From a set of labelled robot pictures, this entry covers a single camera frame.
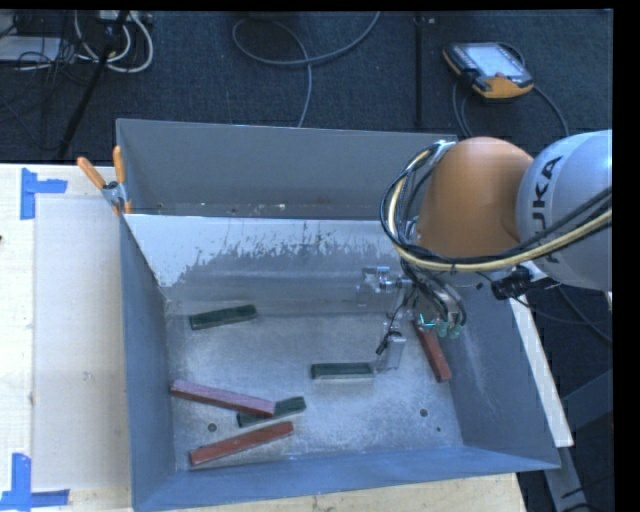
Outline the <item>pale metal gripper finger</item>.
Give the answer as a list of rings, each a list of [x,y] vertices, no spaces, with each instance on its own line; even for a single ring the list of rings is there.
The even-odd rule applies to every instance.
[[[409,295],[412,282],[388,266],[364,267],[356,287],[359,306],[401,306]]]
[[[376,348],[375,371],[397,370],[400,366],[407,339],[401,331],[391,326]]]

